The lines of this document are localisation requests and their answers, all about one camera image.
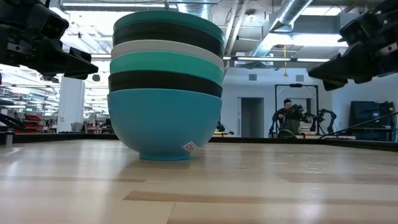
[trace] shelf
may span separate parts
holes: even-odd
[[[40,123],[40,122],[42,122],[42,121],[31,121],[31,120],[22,120],[22,122],[31,122],[31,123]]]

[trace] teal bowl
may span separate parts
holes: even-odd
[[[110,64],[111,75],[137,70],[156,70],[194,75],[213,81],[223,82],[223,69],[209,60],[175,52],[147,51],[134,52],[116,57]]]
[[[141,159],[189,159],[212,137],[222,100],[183,90],[133,89],[108,95],[112,127]]]

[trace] doorway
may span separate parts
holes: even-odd
[[[264,138],[264,99],[241,98],[241,137]]]

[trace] door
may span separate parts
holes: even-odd
[[[237,129],[237,133],[236,136],[237,137],[241,137],[241,121],[242,121],[242,117],[241,117],[241,112],[242,112],[242,98],[238,97],[238,120],[237,120],[237,125],[236,125],[236,129]]]
[[[241,99],[241,137],[264,138],[264,99]]]

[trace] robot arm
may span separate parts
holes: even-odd
[[[380,3],[342,28],[340,35],[348,50],[308,72],[323,80],[325,90],[341,88],[348,79],[364,83],[398,72],[397,0]]]
[[[315,131],[317,128],[316,123],[317,123],[318,118],[314,114],[305,113],[302,121],[308,123],[309,122],[308,117],[312,118],[312,124],[311,124],[310,131]]]
[[[73,47],[69,53],[62,50],[60,38],[68,26],[40,0],[0,0],[0,63],[24,65],[44,77],[64,73],[85,80],[98,67],[89,53]]]
[[[330,114],[330,118],[331,118],[329,126],[327,127],[328,133],[330,134],[330,133],[333,133],[333,124],[335,123],[335,119],[337,118],[337,115],[333,111],[322,109],[322,110],[319,111],[319,116],[318,116],[319,123],[321,123],[322,121],[325,120],[323,118],[325,113]]]

